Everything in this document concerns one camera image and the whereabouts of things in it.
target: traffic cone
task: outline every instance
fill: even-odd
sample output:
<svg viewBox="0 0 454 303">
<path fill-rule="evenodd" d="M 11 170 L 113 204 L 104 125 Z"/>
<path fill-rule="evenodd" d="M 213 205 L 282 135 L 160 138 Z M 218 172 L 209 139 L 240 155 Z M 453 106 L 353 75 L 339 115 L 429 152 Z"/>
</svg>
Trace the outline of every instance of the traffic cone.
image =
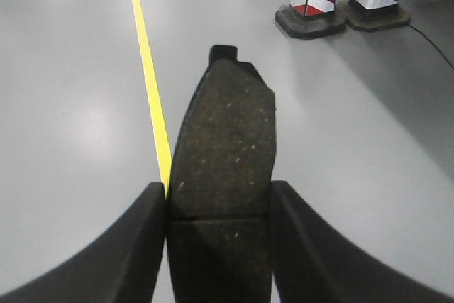
<svg viewBox="0 0 454 303">
<path fill-rule="evenodd" d="M 350 0 L 338 7 L 356 30 L 371 32 L 410 23 L 410 15 L 399 7 L 399 0 Z"/>
<path fill-rule="evenodd" d="M 335 0 L 290 0 L 276 12 L 276 22 L 295 38 L 312 39 L 345 30 L 345 14 Z"/>
</svg>

